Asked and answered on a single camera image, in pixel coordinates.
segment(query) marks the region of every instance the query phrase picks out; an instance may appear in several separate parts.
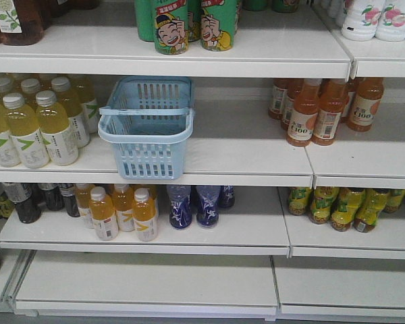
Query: store shelf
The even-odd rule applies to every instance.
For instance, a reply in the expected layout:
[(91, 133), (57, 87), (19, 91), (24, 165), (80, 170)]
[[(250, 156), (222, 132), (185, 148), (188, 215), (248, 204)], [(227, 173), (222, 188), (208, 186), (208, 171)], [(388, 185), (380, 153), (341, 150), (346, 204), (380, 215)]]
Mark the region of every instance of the store shelf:
[(349, 40), (342, 36), (341, 28), (328, 17), (325, 10), (313, 6), (317, 15), (352, 60), (351, 77), (403, 77), (405, 78), (405, 40), (386, 42), (373, 38), (365, 42)]
[(146, 252), (174, 254), (240, 254), (287, 256), (289, 241), (275, 188), (235, 187), (236, 203), (220, 211), (213, 229), (197, 225), (176, 230), (169, 224), (166, 193), (159, 195), (159, 235), (141, 242), (135, 232), (120, 232), (100, 241), (93, 229), (65, 211), (44, 211), (38, 221), (23, 224), (12, 215), (0, 233), (0, 248), (85, 252)]
[(405, 261), (276, 258), (278, 318), (405, 323)]
[(368, 132), (341, 124), (332, 145), (306, 151), (315, 186), (405, 189), (405, 104), (381, 104)]
[[(152, 183), (310, 186), (312, 169), (303, 148), (289, 145), (268, 101), (196, 101), (194, 132), (187, 141), (184, 175)], [(0, 167), (0, 182), (138, 182), (117, 172), (113, 149), (97, 136), (78, 160), (40, 169)]]
[(279, 189), (291, 242), (292, 257), (405, 259), (405, 205), (393, 214), (380, 214), (369, 233), (354, 228), (338, 232), (326, 224), (312, 223), (307, 215), (288, 212), (288, 190)]
[(276, 306), (267, 256), (38, 251), (16, 296), (29, 315), (265, 318)]
[(71, 11), (35, 45), (0, 45), (0, 72), (345, 78), (349, 71), (349, 57), (306, 5), (290, 15), (243, 11), (234, 47), (222, 53), (195, 42), (181, 55), (158, 54), (138, 39), (131, 2)]

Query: light blue plastic basket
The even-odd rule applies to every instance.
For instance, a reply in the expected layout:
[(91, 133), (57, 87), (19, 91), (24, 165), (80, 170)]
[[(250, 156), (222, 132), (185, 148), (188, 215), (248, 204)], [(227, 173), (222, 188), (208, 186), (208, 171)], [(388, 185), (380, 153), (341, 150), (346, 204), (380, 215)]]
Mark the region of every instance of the light blue plastic basket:
[(101, 108), (99, 136), (110, 142), (121, 177), (170, 180), (183, 174), (186, 139), (192, 134), (190, 79), (128, 76)]

